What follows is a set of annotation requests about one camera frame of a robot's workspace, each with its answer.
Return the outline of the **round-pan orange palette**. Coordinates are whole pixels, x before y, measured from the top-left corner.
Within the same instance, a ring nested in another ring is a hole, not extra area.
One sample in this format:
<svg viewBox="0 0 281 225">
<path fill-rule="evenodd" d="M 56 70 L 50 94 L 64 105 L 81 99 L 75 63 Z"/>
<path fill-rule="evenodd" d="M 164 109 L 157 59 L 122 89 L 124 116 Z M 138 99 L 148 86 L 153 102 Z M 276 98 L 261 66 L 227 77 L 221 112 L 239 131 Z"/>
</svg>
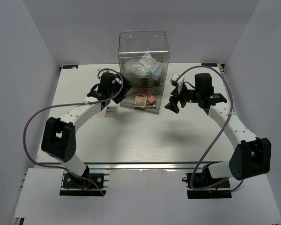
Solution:
<svg viewBox="0 0 281 225">
<path fill-rule="evenodd" d="M 138 89 L 138 90 L 133 91 L 133 96 L 134 97 L 142 97 L 143 95 L 141 93 L 141 90 Z"/>
</svg>

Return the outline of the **four-pan nude palette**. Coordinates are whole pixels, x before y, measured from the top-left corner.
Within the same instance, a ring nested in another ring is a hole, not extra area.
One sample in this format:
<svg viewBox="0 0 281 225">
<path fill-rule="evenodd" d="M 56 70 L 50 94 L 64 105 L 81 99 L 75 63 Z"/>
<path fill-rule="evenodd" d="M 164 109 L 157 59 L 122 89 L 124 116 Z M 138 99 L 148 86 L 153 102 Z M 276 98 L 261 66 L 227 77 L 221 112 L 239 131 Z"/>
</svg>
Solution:
<svg viewBox="0 0 281 225">
<path fill-rule="evenodd" d="M 147 97 L 136 96 L 134 106 L 139 108 L 145 108 L 147 104 Z"/>
</svg>

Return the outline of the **cotton pad bag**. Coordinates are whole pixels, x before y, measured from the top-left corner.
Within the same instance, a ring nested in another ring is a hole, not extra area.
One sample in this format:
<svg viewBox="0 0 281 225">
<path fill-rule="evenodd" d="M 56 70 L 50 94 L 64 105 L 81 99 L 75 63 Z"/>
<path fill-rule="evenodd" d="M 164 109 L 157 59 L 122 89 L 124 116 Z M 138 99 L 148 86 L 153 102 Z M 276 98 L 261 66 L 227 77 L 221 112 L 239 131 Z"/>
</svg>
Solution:
<svg viewBox="0 0 281 225">
<path fill-rule="evenodd" d="M 149 52 L 145 53 L 138 62 L 149 70 L 155 81 L 158 81 L 164 72 L 165 64 L 155 60 Z"/>
<path fill-rule="evenodd" d="M 131 59 L 126 62 L 124 64 L 124 67 L 127 71 L 134 73 L 139 77 L 146 77 L 151 75 L 150 70 L 147 67 L 139 64 L 135 59 Z"/>
</svg>

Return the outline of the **pink blush palette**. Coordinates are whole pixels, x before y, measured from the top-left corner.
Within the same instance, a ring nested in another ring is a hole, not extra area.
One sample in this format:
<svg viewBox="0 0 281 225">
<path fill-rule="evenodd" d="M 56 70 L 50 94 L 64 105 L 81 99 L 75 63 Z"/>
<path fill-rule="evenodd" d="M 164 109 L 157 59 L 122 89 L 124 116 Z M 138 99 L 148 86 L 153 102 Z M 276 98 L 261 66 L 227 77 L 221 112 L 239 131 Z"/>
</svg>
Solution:
<svg viewBox="0 0 281 225">
<path fill-rule="evenodd" d="M 155 102 L 156 98 L 147 90 L 142 90 L 140 95 L 147 98 L 147 101 L 152 104 Z"/>
</svg>

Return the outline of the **glitter nine-pan palette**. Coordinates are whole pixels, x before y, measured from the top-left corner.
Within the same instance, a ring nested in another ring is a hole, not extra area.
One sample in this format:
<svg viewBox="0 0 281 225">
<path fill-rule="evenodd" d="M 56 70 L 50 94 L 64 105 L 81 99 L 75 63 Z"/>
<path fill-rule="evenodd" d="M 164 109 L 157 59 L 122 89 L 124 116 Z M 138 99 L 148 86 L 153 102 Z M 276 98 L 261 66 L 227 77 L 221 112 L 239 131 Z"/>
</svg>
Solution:
<svg viewBox="0 0 281 225">
<path fill-rule="evenodd" d="M 117 106 L 107 106 L 105 109 L 105 117 L 115 117 L 118 114 Z"/>
</svg>

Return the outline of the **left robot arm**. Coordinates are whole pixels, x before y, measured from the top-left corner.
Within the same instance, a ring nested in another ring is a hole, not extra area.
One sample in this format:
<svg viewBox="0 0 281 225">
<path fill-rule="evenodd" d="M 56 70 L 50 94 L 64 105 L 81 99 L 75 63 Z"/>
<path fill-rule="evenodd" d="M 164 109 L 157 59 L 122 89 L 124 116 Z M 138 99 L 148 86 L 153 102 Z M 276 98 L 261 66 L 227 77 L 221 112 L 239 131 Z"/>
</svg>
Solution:
<svg viewBox="0 0 281 225">
<path fill-rule="evenodd" d="M 41 142 L 41 150 L 73 173 L 73 181 L 79 187 L 87 186 L 90 176 L 88 166 L 75 153 L 76 132 L 111 101 L 120 103 L 132 87 L 131 82 L 120 73 L 104 72 L 99 80 L 100 83 L 91 88 L 82 105 L 59 118 L 50 117 L 46 121 Z"/>
</svg>

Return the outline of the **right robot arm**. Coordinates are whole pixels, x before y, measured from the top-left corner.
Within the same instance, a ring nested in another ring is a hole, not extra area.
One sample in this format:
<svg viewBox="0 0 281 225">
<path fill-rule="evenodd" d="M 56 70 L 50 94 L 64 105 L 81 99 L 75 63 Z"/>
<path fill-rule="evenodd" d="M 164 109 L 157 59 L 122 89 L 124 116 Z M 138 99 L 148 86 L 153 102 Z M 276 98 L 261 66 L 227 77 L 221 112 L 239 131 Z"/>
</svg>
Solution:
<svg viewBox="0 0 281 225">
<path fill-rule="evenodd" d="M 270 141 L 251 132 L 230 111 L 227 99 L 221 93 L 214 92 L 209 73 L 195 75 L 193 90 L 186 87 L 184 79 L 179 78 L 177 73 L 172 76 L 170 83 L 175 89 L 165 108 L 179 113 L 178 104 L 185 107 L 187 103 L 197 103 L 223 129 L 234 148 L 229 161 L 212 163 L 204 168 L 202 181 L 206 186 L 213 187 L 220 178 L 244 180 L 269 172 L 272 149 Z"/>
</svg>

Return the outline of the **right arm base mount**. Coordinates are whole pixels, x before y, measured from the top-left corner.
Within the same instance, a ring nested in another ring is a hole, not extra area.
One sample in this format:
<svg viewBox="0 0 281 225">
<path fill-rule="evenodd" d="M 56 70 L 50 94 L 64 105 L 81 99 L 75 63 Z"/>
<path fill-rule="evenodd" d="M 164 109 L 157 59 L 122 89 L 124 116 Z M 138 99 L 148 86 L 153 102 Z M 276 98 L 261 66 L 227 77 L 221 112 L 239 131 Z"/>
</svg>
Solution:
<svg viewBox="0 0 281 225">
<path fill-rule="evenodd" d="M 186 173 L 185 177 L 181 179 L 187 184 L 187 198 L 188 199 L 230 199 L 232 194 L 230 192 L 230 183 L 227 179 L 213 179 L 206 168 L 202 172 L 195 173 L 193 179 L 194 188 L 203 188 L 211 186 L 204 190 L 193 190 L 191 188 L 192 173 Z"/>
</svg>

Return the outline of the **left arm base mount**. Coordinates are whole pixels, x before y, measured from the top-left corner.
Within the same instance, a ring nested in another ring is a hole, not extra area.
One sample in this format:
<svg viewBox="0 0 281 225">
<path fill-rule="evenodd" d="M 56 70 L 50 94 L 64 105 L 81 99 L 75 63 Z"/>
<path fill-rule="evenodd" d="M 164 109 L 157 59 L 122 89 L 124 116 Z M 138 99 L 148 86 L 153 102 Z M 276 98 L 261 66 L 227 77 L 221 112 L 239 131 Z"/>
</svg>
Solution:
<svg viewBox="0 0 281 225">
<path fill-rule="evenodd" d="M 110 175 L 105 171 L 89 172 L 89 180 L 82 180 L 64 172 L 59 191 L 60 196 L 100 196 L 106 194 Z"/>
</svg>

